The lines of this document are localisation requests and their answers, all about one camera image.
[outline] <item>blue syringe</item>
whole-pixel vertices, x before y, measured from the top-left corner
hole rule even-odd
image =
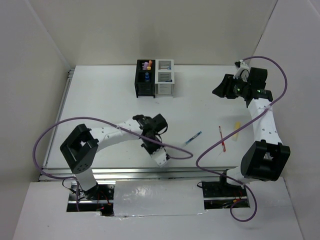
[[[202,131],[198,132],[196,135],[194,135],[192,138],[190,138],[188,141],[186,141],[184,143],[184,145],[188,145],[193,139],[195,139],[196,137],[198,137],[200,134],[202,134]]]

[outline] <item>test tube rack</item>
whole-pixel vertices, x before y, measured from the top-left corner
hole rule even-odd
[[[173,96],[175,87],[175,66],[172,59],[151,60],[151,70],[143,70],[143,64],[149,59],[138,59],[135,71],[135,95],[139,96]]]
[[[155,60],[155,93],[173,96],[175,89],[175,65],[172,59]]]
[[[155,74],[156,74],[156,61],[152,60],[151,70],[144,70],[143,64],[149,62],[149,59],[138,59],[136,62],[135,70],[135,95],[139,96],[150,96],[155,98]],[[150,80],[146,81],[146,73],[149,73]]]

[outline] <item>black bracket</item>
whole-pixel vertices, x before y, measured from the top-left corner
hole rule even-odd
[[[264,140],[255,141],[242,158],[241,174],[247,179],[276,181],[289,156],[288,146],[266,143]]]
[[[85,124],[80,124],[60,146],[60,151],[73,174],[84,172],[94,161],[98,140],[92,137],[90,131]]]

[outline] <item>white wall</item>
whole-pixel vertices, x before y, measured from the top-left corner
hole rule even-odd
[[[320,236],[320,1],[279,0],[254,55],[276,60],[288,77],[287,94],[274,106],[279,135],[291,148],[285,179],[306,240]],[[281,73],[264,60],[267,88],[277,97],[284,87]]]
[[[23,0],[0,1],[0,33],[0,239],[10,240],[39,175],[33,143],[56,118],[67,69]]]
[[[277,0],[30,0],[72,66],[230,65],[251,56]]]

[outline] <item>white panel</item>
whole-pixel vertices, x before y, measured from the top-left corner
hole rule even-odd
[[[0,1],[0,35],[0,239],[11,240],[39,176],[32,147],[56,118],[67,71],[24,1]],[[39,145],[40,163],[48,139]]]
[[[277,0],[30,0],[75,65],[229,65],[252,55]]]
[[[60,182],[31,183],[14,240],[117,239],[117,240],[302,240],[291,205],[271,207],[264,197],[276,202],[288,192],[283,179],[250,185],[258,200],[256,217],[236,222],[229,209],[212,209],[188,216],[103,217],[97,212],[66,212],[69,191]],[[234,209],[239,218],[251,208]]]
[[[236,122],[244,125],[251,119],[243,99],[230,100],[212,94],[226,73],[236,72],[235,66],[175,66],[174,97],[136,98],[135,72],[135,66],[77,66],[61,119],[89,116],[118,124],[138,114],[150,117],[162,114],[168,123],[168,131],[162,135],[163,142],[178,147],[202,131],[199,137],[185,146],[194,157],[170,160],[165,168],[195,168],[197,157],[221,139],[219,126],[226,136],[234,130]],[[90,120],[61,124],[50,151],[48,168],[68,168],[59,147],[82,123],[88,128],[104,126]],[[200,165],[236,167],[253,142],[253,127],[249,126],[239,133],[237,141],[225,141],[226,152],[220,145],[208,153]],[[95,155],[92,168],[157,168],[141,144],[141,140],[134,140],[109,146]],[[172,156],[186,156],[171,148],[167,152]]]
[[[116,181],[115,216],[169,216],[205,213],[201,180]]]
[[[291,155],[286,182],[304,239],[319,239],[319,0],[279,0],[254,55],[277,61],[288,77],[284,98],[273,107],[275,123]],[[272,64],[252,60],[268,68],[267,89],[273,97],[283,90],[283,77]]]

